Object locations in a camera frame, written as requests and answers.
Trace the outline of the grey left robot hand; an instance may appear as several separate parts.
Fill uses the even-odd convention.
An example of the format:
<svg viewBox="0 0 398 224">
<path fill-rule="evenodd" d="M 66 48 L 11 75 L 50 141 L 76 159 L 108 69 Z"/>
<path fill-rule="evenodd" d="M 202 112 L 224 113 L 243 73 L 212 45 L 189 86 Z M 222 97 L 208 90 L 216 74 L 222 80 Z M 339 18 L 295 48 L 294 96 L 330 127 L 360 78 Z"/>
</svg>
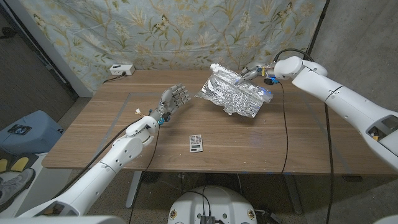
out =
<svg viewBox="0 0 398 224">
<path fill-rule="evenodd" d="M 154 111 L 149 116 L 157 121 L 164 120 L 169 122 L 171 116 L 184 104 L 191 100 L 186 86 L 181 83 L 166 89 Z"/>
</svg>

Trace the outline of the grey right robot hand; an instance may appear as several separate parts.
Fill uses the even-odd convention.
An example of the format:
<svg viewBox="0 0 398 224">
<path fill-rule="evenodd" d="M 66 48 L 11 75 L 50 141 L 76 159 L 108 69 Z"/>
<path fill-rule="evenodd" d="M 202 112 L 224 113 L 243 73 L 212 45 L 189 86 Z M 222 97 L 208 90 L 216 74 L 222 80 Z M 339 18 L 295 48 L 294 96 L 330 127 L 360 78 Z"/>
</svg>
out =
<svg viewBox="0 0 398 224">
<path fill-rule="evenodd" d="M 274 78 L 275 65 L 276 65 L 275 62 L 271 63 L 251 62 L 242 69 L 239 75 L 244 80 L 253 80 L 257 77 Z"/>
</svg>

